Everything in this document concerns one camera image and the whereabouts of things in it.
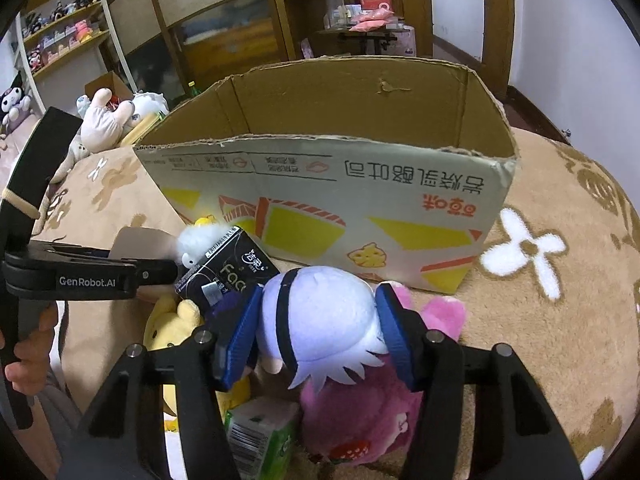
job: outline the black tissue pack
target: black tissue pack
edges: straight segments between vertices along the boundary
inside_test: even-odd
[[[249,282],[265,285],[279,273],[251,237],[235,226],[181,277],[175,291],[184,300],[193,301],[204,314],[223,294],[242,292]]]

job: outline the white flower pattern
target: white flower pattern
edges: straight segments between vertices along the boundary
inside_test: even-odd
[[[494,245],[480,256],[480,264],[487,272],[505,278],[531,265],[540,288],[551,301],[562,297],[560,279],[548,259],[548,254],[562,254],[566,243],[558,234],[546,233],[535,237],[519,213],[505,207],[500,211],[500,224],[508,242]]]

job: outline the pink bag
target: pink bag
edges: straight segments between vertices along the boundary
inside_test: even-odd
[[[357,25],[353,25],[349,30],[351,32],[369,32],[376,28],[384,27],[386,25],[385,20],[377,20],[375,22],[360,22]]]
[[[358,14],[355,17],[356,22],[376,22],[378,20],[388,20],[394,15],[394,12],[389,9],[376,9],[373,12],[367,12],[366,14]]]

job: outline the blue gripper pad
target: blue gripper pad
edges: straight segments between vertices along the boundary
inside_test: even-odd
[[[222,391],[229,391],[242,378],[244,366],[250,360],[261,303],[262,286],[248,285],[236,306],[220,312],[211,321],[212,331],[217,334],[214,372]]]
[[[380,327],[398,378],[412,391],[418,391],[416,363],[422,358],[422,338],[426,327],[420,314],[402,307],[393,287],[383,283],[376,289]]]

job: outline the green juice box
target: green juice box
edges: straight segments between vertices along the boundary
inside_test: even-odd
[[[282,480],[296,437],[300,407],[257,397],[226,412],[226,438],[242,480]]]

